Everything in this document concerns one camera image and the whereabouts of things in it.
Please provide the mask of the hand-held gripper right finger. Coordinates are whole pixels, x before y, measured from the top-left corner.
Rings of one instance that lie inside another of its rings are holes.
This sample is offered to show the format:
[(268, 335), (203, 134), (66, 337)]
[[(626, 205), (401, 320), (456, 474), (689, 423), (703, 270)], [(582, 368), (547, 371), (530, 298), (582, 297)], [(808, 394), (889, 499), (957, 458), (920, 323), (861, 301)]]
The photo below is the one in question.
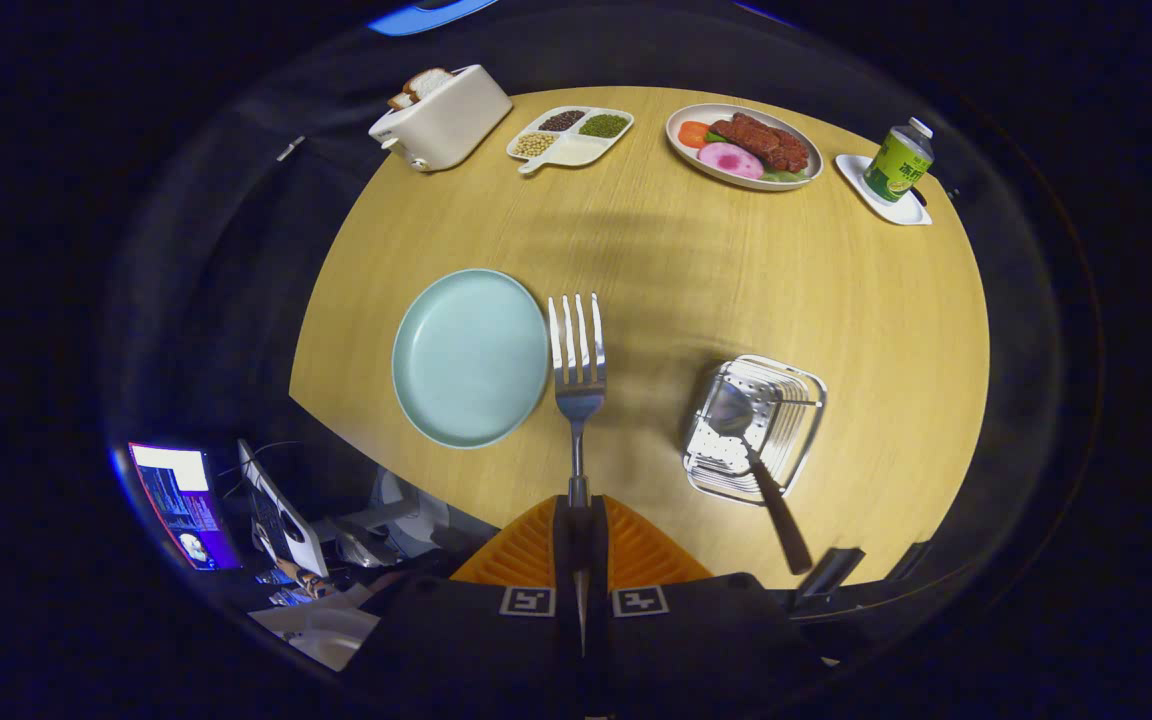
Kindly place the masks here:
[(788, 717), (827, 666), (759, 579), (705, 574), (641, 514), (591, 502), (588, 717)]

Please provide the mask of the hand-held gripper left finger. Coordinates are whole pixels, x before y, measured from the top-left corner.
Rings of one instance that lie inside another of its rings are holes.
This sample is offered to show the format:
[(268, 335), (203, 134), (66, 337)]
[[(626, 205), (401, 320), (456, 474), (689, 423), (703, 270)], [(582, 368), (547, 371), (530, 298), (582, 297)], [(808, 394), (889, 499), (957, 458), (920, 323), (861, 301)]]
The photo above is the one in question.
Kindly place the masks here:
[(347, 689), (396, 719), (579, 719), (579, 607), (562, 575), (570, 507), (548, 505), (550, 583), (410, 579), (347, 664)]

